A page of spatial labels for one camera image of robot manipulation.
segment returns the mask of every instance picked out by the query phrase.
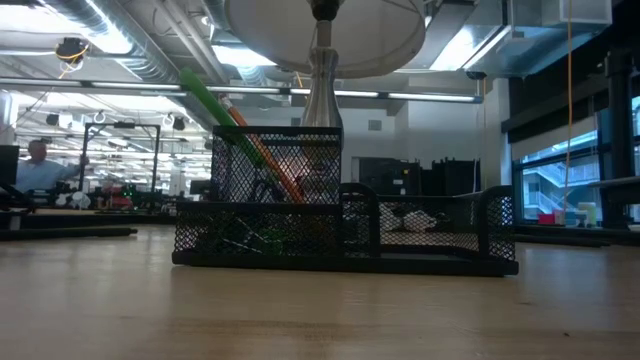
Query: table surface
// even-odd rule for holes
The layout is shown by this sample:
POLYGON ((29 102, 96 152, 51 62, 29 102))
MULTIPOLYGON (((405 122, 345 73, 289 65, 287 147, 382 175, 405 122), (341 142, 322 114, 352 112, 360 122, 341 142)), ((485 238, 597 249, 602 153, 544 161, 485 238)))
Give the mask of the table surface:
POLYGON ((518 245, 508 278, 176 267, 173 227, 0 244, 13 359, 636 360, 640 249, 518 245))

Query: black mesh desk organizer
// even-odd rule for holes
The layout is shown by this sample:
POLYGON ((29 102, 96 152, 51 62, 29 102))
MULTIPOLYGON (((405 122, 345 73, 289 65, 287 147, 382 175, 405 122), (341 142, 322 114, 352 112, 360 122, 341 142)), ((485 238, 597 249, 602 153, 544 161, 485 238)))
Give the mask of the black mesh desk organizer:
POLYGON ((362 184, 340 184, 341 129, 216 127, 213 133, 219 197, 178 203, 174 264, 518 273, 510 187, 457 197, 377 196, 362 184), (266 158, 278 164, 279 175, 266 158))

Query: hanging wire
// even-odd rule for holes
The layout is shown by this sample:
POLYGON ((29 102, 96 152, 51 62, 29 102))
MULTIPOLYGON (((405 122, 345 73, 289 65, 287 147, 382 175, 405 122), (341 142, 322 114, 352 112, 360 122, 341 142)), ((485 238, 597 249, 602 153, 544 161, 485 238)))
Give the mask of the hanging wire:
POLYGON ((568 129, 568 139, 567 139, 567 156, 565 160, 565 174, 564 174, 564 201, 562 206, 562 222, 564 225, 567 225, 567 207, 569 205, 568 197, 569 197, 569 166, 571 164, 571 128, 573 126, 573 44, 572 44, 572 15, 573 15, 573 1, 569 0, 569 10, 567 13, 567 46, 569 48, 569 54, 567 59, 567 81, 569 83, 568 86, 568 96, 569 96, 569 129, 568 129))

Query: red object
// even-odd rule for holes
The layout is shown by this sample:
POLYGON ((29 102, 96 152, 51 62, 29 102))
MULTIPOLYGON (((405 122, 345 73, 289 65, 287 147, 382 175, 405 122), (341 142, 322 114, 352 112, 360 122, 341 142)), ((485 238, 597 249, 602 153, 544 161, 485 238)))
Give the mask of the red object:
POLYGON ((538 224, 554 225, 555 223, 556 217, 553 214, 538 214, 538 224))

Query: man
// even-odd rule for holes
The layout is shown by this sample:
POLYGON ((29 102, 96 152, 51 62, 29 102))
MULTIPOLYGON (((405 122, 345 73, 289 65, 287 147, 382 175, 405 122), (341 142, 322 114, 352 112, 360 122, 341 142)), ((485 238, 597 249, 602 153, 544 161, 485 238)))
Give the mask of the man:
MULTIPOLYGON (((41 140, 29 143, 31 159, 18 164, 16 186, 18 191, 49 190, 56 186, 56 182, 64 181, 80 173, 80 165, 63 166, 46 160, 47 145, 41 140)), ((80 160, 81 164, 89 164, 89 159, 80 160)))

